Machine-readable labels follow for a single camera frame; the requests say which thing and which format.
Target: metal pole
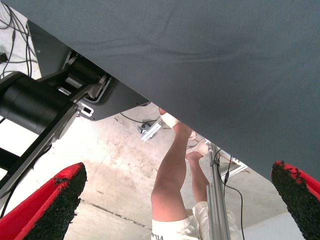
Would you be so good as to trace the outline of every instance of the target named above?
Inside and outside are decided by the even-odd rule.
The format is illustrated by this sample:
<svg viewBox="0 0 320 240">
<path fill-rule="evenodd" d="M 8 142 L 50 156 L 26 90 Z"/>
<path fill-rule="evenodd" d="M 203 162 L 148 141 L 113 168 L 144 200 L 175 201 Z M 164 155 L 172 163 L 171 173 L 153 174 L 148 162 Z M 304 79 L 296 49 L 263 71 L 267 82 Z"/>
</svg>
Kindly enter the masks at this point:
<svg viewBox="0 0 320 240">
<path fill-rule="evenodd" d="M 209 231 L 211 240 L 231 240 L 221 176 L 218 172 L 217 147 L 209 143 L 211 183 L 207 186 Z"/>
</svg>

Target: bare leg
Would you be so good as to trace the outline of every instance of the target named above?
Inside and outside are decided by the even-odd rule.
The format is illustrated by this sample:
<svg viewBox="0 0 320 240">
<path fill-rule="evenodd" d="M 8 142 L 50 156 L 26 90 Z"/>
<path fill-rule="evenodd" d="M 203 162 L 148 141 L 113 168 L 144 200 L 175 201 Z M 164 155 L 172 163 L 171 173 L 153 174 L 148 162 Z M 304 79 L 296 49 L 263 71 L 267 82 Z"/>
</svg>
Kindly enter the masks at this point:
<svg viewBox="0 0 320 240">
<path fill-rule="evenodd" d="M 186 148 L 192 130 L 182 122 L 173 130 L 175 139 L 162 160 L 151 194 L 152 218 L 162 222 L 188 217 L 180 189 L 186 178 Z"/>
<path fill-rule="evenodd" d="M 194 199 L 197 203 L 205 201 L 207 202 L 207 185 L 209 181 L 202 172 L 202 169 L 199 164 L 200 158 L 203 156 L 197 152 L 193 151 L 186 156 L 186 159 L 189 161 L 191 176 L 192 176 L 192 192 Z"/>
</svg>

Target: knee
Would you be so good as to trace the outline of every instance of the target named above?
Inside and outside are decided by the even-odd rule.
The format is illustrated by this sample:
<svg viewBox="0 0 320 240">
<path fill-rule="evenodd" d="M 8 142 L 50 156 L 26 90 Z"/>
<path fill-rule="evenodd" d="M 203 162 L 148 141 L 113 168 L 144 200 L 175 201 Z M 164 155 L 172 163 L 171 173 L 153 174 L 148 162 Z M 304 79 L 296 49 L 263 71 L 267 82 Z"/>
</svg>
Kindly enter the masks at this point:
<svg viewBox="0 0 320 240">
<path fill-rule="evenodd" d="M 151 193 L 151 203 L 152 205 L 162 203 L 174 194 L 175 190 L 170 185 L 156 185 Z"/>
</svg>

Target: gray fabric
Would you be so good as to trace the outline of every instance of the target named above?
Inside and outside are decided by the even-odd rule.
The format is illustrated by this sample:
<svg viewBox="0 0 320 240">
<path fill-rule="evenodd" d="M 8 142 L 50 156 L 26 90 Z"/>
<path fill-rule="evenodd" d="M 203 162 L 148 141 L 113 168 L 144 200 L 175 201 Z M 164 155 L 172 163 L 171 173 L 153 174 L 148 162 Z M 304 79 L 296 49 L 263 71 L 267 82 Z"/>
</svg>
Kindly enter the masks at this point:
<svg viewBox="0 0 320 240">
<path fill-rule="evenodd" d="M 270 178 L 320 179 L 320 3 L 5 0 Z"/>
</svg>

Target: floor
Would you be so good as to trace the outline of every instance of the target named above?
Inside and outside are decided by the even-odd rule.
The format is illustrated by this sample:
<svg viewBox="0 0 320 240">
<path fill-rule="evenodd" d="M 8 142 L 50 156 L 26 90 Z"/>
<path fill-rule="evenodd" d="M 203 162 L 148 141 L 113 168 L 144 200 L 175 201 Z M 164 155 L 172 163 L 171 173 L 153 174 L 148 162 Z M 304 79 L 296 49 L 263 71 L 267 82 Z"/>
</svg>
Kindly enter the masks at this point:
<svg viewBox="0 0 320 240">
<path fill-rule="evenodd" d="M 0 19 L 3 20 L 6 12 L 1 6 L 0 9 Z M 11 30 L 1 31 L 0 52 L 10 52 L 11 34 Z M 25 43 L 20 39 L 15 45 L 15 59 L 21 60 L 24 58 Z M 0 72 L 3 67 L 4 64 L 0 64 Z M 7 70 L 25 72 L 26 64 L 9 64 Z M 33 76 L 35 79 L 41 76 L 36 63 Z M 124 114 L 139 121 L 159 118 L 158 107 L 153 103 L 133 108 Z M 37 162 L 18 186 L 8 210 L 64 167 L 83 162 L 88 181 L 80 196 L 77 216 L 64 239 L 150 239 L 150 194 L 159 165 L 174 139 L 174 133 L 164 126 L 152 140 L 143 142 L 137 130 L 138 125 L 120 114 L 94 122 L 82 117 L 76 118 L 65 136 L 53 144 L 52 149 Z M 23 153 L 37 137 L 7 120 L 0 125 L 0 136 L 0 147 L 16 154 Z M 190 146 L 195 144 L 195 141 L 189 143 Z M 222 158 L 221 161 L 221 166 L 226 167 L 228 160 Z M 210 177 L 208 157 L 201 160 L 201 166 Z M 228 184 L 243 195 L 244 228 L 287 211 L 272 183 L 250 168 L 231 177 Z M 192 208 L 195 201 L 189 168 L 181 193 L 185 207 Z M 240 227 L 240 196 L 227 189 L 225 201 Z"/>
</svg>

